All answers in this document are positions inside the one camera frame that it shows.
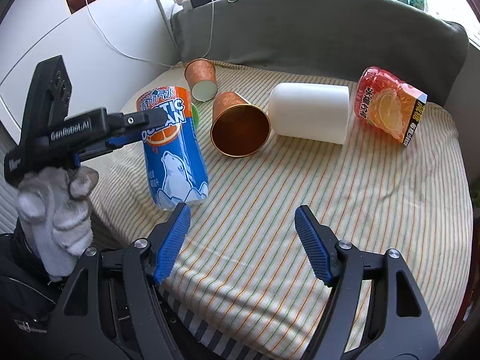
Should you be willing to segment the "grey gloved left hand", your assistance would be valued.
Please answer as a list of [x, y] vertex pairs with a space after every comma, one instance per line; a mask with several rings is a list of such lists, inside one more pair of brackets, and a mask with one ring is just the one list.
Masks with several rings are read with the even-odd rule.
[[67, 171], [46, 167], [18, 185], [16, 209], [30, 250], [52, 281], [69, 276], [93, 242], [89, 195], [99, 174], [81, 166]]

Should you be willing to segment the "black sleeved left forearm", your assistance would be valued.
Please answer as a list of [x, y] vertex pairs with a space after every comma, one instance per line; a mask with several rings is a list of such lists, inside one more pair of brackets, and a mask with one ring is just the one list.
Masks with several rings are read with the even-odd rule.
[[46, 359], [47, 330], [68, 278], [53, 280], [18, 223], [1, 234], [1, 358]]

